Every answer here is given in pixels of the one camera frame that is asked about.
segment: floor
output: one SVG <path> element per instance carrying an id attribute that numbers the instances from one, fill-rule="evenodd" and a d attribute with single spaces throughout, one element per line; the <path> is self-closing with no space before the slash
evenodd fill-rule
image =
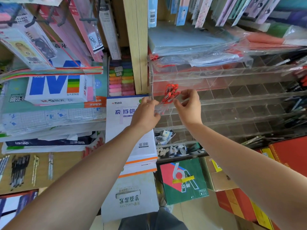
<path id="1" fill-rule="evenodd" d="M 208 197 L 175 204 L 172 213 L 189 230 L 238 230 L 234 215 L 219 207 L 213 191 Z M 103 224 L 97 216 L 90 230 L 117 230 L 119 224 L 120 220 Z"/>

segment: m&g box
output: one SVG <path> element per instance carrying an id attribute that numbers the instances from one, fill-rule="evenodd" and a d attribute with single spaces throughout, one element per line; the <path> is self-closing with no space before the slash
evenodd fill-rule
<path id="1" fill-rule="evenodd" d="M 168 205 L 209 196 L 199 160 L 160 165 Z"/>
<path id="2" fill-rule="evenodd" d="M 34 105 L 87 101 L 87 75 L 29 77 L 25 100 Z"/>

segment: green box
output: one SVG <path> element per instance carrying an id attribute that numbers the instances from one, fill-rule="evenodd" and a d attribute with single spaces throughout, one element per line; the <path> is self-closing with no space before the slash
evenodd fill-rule
<path id="1" fill-rule="evenodd" d="M 168 205 L 209 196 L 197 158 L 160 165 L 160 172 Z"/>

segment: left hand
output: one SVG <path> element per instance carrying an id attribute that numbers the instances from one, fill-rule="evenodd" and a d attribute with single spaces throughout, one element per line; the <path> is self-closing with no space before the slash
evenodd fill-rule
<path id="1" fill-rule="evenodd" d="M 137 128 L 143 135 L 151 131 L 161 118 L 154 112 L 154 107 L 158 104 L 157 100 L 150 100 L 149 97 L 142 98 L 141 104 L 132 116 L 130 126 Z"/>

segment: rainbow stripe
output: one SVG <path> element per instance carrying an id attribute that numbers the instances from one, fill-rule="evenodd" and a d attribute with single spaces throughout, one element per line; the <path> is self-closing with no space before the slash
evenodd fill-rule
<path id="1" fill-rule="evenodd" d="M 68 75 L 67 93 L 79 93 L 80 75 Z"/>

